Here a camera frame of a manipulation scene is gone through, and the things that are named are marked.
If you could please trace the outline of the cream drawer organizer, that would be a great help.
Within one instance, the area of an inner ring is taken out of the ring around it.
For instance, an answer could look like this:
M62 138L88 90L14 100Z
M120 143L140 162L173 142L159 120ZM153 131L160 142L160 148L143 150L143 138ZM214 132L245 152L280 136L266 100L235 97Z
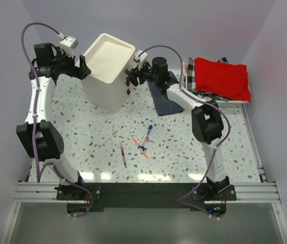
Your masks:
M107 33L83 54L91 74L81 81L89 102L117 113L129 96L126 70L133 66L135 47Z

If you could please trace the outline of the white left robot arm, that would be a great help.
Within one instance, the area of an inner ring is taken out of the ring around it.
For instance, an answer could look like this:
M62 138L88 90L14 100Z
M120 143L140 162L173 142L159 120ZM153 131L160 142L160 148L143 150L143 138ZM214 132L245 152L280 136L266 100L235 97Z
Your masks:
M85 57L80 65L65 51L51 43L34 45L36 57L30 62L31 101L24 124L16 127L16 133L28 156L35 160L36 179L40 181L44 170L51 168L58 177L58 199L92 200L80 173L71 166L64 155L62 135L50 121L51 102L58 77L65 74L80 80L91 74Z

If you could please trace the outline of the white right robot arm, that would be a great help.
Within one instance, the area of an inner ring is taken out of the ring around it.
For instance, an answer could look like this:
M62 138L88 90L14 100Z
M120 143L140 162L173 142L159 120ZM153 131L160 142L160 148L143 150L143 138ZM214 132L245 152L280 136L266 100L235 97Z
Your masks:
M203 199L217 200L230 186L229 176L224 168L220 145L224 138L221 111L213 100L207 102L190 94L176 78L171 77L165 58L156 57L149 63L146 57L136 54L134 67L127 72L127 80L134 86L148 81L166 99L191 111L192 133L202 144L207 170L202 180L192 189Z

